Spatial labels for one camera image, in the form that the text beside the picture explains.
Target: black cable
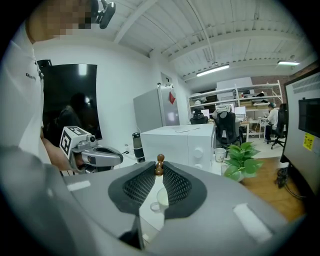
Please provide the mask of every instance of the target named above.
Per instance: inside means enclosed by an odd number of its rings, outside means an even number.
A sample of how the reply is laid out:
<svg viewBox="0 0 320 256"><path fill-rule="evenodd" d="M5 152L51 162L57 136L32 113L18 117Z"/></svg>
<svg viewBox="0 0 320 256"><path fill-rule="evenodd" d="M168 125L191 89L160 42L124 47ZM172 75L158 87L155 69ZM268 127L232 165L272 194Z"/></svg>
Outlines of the black cable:
<svg viewBox="0 0 320 256"><path fill-rule="evenodd" d="M303 196L303 195L298 195L296 193L294 193L289 187L288 187L288 177L289 177L289 174L288 174L288 167L286 168L280 168L277 172L277 178L275 180L275 184L278 185L278 188L281 189L283 187L285 187L285 189L293 196L295 197L296 199L299 199L299 200L303 200L303 199L306 199L307 197L306 196Z"/></svg>

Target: red tag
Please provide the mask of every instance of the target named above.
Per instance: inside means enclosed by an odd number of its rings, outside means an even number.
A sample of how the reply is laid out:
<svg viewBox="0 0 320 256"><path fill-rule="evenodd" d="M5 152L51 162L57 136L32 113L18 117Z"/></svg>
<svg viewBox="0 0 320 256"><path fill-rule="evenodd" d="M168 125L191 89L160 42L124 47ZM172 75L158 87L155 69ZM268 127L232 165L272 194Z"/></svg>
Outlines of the red tag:
<svg viewBox="0 0 320 256"><path fill-rule="evenodd" d="M176 100L176 98L173 96L173 94L170 91L170 93L169 93L169 101L171 102L172 105L174 104L175 100Z"/></svg>

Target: black pants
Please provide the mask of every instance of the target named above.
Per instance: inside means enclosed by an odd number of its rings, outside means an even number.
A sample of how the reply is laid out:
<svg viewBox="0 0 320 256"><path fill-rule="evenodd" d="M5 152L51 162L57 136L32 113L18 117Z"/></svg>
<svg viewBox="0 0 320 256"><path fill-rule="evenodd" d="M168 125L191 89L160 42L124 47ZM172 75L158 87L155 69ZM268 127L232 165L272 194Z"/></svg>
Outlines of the black pants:
<svg viewBox="0 0 320 256"><path fill-rule="evenodd" d="M267 125L265 127L265 138L268 141L271 141L270 135L273 134L273 130L272 130L272 126L271 125Z"/></svg>

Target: yellow label with black text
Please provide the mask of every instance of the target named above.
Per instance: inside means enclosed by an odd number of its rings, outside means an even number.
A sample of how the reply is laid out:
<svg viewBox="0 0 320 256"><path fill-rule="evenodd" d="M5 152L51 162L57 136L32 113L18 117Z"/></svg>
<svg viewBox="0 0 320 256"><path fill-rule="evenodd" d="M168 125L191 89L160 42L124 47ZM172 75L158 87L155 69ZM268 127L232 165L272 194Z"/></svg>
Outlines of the yellow label with black text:
<svg viewBox="0 0 320 256"><path fill-rule="evenodd" d="M315 136L313 136L310 133L305 133L304 135L304 141L303 141L303 146L307 149L312 151L312 146L314 145L315 141Z"/></svg>

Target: potted plant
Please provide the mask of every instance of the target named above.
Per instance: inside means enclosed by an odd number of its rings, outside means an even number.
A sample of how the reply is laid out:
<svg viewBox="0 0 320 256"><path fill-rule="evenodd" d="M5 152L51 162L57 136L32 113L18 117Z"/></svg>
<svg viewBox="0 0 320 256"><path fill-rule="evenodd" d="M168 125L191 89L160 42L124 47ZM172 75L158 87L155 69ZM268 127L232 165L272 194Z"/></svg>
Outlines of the potted plant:
<svg viewBox="0 0 320 256"><path fill-rule="evenodd" d="M257 176L256 172L264 162L252 158L260 152L252 146L252 142L242 143L240 147L230 145L228 152L231 159L224 160L229 165L223 174L225 177L240 182L243 178Z"/></svg>

